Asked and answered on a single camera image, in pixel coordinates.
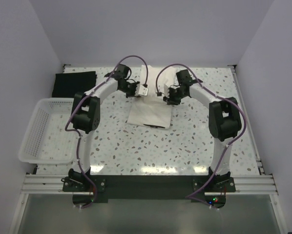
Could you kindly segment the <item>white t shirt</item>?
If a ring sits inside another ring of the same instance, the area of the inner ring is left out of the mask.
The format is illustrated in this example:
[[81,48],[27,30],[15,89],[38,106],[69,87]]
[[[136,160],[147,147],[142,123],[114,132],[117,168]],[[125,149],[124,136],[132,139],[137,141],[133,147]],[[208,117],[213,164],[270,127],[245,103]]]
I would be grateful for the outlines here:
[[148,73],[148,95],[137,97],[132,103],[127,123],[137,126],[168,129],[170,127],[172,106],[167,105],[162,97],[157,96],[156,89],[164,90],[165,86],[175,84],[176,68],[161,68],[150,65],[141,66],[140,82],[144,83]]

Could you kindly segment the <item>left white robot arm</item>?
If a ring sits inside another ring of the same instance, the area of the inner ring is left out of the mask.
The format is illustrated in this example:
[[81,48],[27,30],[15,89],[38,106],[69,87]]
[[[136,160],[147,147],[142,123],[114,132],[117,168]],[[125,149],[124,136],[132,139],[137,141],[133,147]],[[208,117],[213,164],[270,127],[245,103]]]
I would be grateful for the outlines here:
[[127,98],[136,97],[136,89],[140,82],[129,82],[131,68],[124,64],[117,65],[107,77],[84,93],[77,93],[73,99],[71,116],[65,126],[65,131],[78,134],[76,146],[76,166],[70,169],[78,173],[74,179],[74,186],[79,191],[90,188],[90,159],[86,152],[90,146],[93,132],[98,128],[101,119],[101,104],[116,91],[125,93]]

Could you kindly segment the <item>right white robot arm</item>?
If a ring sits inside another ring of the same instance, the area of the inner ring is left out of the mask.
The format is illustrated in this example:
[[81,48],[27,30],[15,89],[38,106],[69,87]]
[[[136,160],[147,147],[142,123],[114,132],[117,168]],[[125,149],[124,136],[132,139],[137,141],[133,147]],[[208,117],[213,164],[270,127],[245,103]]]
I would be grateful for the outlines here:
[[223,98],[193,79],[188,70],[176,73],[178,85],[164,87],[163,101],[179,105],[186,97],[193,98],[209,110],[209,131],[214,138],[212,163],[207,179],[208,188],[214,192],[224,187],[223,178],[230,177],[231,142],[242,129],[240,108],[236,98]]

